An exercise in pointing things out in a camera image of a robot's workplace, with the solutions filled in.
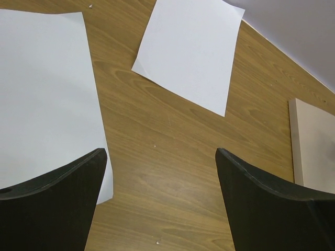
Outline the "beige file folder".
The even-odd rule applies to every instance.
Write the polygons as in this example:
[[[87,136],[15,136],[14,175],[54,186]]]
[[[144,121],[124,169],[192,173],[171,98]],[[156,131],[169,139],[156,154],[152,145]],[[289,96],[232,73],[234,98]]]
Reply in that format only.
[[[288,107],[294,182],[334,193],[334,115],[297,98]]]

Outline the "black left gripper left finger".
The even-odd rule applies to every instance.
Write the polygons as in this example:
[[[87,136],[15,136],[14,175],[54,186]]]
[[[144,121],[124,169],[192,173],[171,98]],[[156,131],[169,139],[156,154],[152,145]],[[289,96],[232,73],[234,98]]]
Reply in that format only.
[[[106,164],[98,148],[1,189],[1,250],[84,250]]]

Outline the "white paper sheet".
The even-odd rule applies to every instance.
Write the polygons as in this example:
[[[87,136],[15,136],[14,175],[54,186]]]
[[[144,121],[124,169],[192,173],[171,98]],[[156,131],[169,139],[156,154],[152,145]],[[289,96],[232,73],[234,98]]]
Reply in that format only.
[[[132,70],[224,116],[243,15],[219,0],[156,1]]]
[[[82,13],[1,10],[1,188],[107,148]]]

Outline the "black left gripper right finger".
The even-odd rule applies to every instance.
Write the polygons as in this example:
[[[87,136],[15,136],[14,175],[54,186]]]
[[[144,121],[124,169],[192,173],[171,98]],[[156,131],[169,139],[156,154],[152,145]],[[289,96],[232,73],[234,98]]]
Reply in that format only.
[[[334,194],[279,178],[225,149],[215,160],[236,250],[334,250]]]

